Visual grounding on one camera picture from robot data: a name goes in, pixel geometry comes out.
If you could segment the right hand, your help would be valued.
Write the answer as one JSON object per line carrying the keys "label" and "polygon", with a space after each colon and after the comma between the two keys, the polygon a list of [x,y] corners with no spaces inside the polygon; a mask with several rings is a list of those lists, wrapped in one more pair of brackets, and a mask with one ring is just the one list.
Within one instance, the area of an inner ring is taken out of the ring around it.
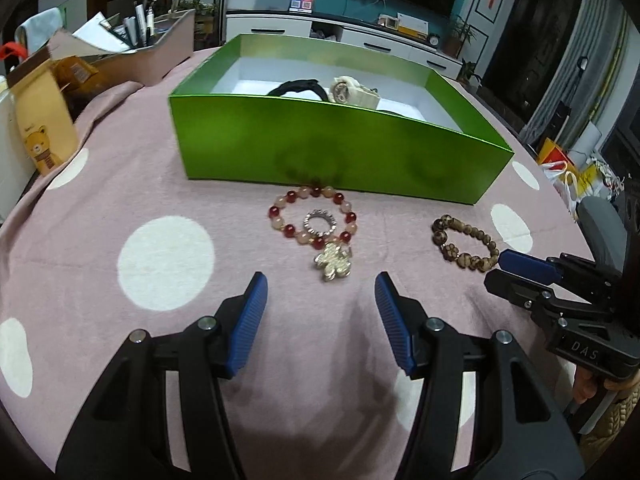
{"label": "right hand", "polygon": [[583,404],[592,399],[597,392],[598,386],[590,370],[585,370],[580,366],[576,367],[572,388],[573,400],[577,404]]}

